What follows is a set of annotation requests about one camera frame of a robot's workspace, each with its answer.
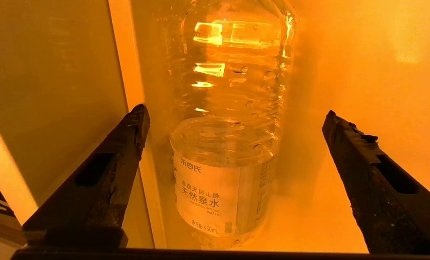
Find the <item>white label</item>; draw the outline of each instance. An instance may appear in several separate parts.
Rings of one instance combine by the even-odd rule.
[[[181,217],[195,229],[230,237],[236,229],[239,168],[201,165],[174,152],[175,193]]]
[[[174,150],[179,214],[195,229],[214,237],[251,231],[266,211],[273,159],[242,168],[218,168],[190,161]]]

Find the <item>clear plastic bottle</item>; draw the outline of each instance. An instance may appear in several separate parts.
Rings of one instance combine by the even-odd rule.
[[[166,19],[177,209],[203,247],[230,248],[265,218],[297,17],[282,0],[178,2]]]

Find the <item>white panel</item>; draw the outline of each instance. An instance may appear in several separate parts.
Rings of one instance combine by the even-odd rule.
[[[127,104],[131,111],[136,105],[145,103],[131,2],[109,0],[109,8]],[[122,225],[129,238],[127,247],[166,248],[151,146],[148,136]]]
[[[20,222],[126,112],[106,1],[0,1],[0,189]]]

